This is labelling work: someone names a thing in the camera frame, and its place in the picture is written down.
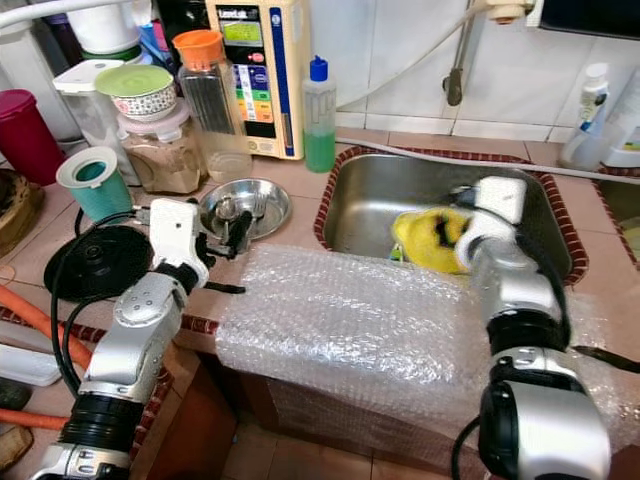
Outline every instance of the kitchen sink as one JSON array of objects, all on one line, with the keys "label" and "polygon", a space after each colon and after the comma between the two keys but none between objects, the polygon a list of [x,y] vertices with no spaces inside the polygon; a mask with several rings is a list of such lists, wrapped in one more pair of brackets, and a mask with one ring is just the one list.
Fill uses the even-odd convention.
[{"label": "kitchen sink", "polygon": [[613,218],[623,230],[640,226],[640,185],[600,182],[599,186]]},{"label": "kitchen sink", "polygon": [[334,251],[387,258],[394,245],[391,226],[399,214],[446,204],[453,188],[490,175],[527,182],[521,230],[565,277],[571,271],[571,256],[544,188],[534,177],[508,167],[446,165],[386,154],[353,157],[338,173],[324,240]]}]

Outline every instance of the display screen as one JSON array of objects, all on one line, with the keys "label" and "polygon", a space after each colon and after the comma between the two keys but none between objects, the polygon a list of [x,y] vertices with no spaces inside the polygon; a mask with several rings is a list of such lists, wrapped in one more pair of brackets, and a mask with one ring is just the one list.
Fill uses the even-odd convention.
[{"label": "display screen", "polygon": [[261,47],[259,22],[221,22],[224,43],[238,47]]}]

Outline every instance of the orange hose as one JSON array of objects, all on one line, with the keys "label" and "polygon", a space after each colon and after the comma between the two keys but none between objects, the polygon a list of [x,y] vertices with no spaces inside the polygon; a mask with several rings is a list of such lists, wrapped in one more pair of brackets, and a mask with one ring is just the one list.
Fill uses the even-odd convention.
[{"label": "orange hose", "polygon": [[[22,317],[32,327],[37,328],[51,338],[51,318],[37,307],[34,307],[21,296],[13,293],[7,287],[0,286],[0,303]],[[64,329],[58,325],[58,338],[62,346]],[[74,362],[87,370],[91,361],[91,350],[85,347],[76,337],[69,337],[69,353]]]},{"label": "orange hose", "polygon": [[46,428],[47,430],[62,430],[62,427],[64,427],[64,424],[68,421],[69,419],[67,417],[16,412],[15,410],[4,410],[0,408],[0,423],[12,423],[14,425],[31,428]]},{"label": "orange hose", "polygon": [[[6,287],[0,286],[0,304],[19,315],[32,327],[40,330],[48,338],[51,338],[51,318],[42,310],[34,307],[21,296],[13,293]],[[58,325],[58,337],[62,344],[64,329]],[[80,340],[69,337],[69,353],[74,362],[85,370],[91,361],[91,351]],[[64,424],[69,421],[66,417],[54,417],[40,415],[38,413],[17,412],[14,410],[0,409],[0,423],[12,423],[32,428],[46,428],[49,430],[62,430]]]}]

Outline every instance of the green lid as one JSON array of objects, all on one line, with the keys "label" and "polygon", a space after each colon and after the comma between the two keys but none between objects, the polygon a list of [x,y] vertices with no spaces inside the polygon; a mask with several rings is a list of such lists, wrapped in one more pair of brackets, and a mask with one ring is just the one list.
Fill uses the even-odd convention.
[{"label": "green lid", "polygon": [[173,77],[154,65],[122,65],[105,70],[96,77],[96,90],[116,97],[137,97],[168,87]]},{"label": "green lid", "polygon": [[86,60],[105,59],[105,60],[122,60],[128,62],[134,58],[138,58],[142,54],[142,47],[134,45],[131,48],[116,53],[89,53],[82,51],[82,58]]}]

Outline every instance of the ceramic bowl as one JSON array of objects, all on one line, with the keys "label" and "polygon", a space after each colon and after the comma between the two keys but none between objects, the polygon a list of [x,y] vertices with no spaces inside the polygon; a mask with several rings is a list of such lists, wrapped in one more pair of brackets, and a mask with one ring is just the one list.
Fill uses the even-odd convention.
[{"label": "ceramic bowl", "polygon": [[139,122],[155,122],[169,115],[176,106],[176,90],[171,83],[161,90],[143,95],[111,95],[111,100],[125,117]]}]

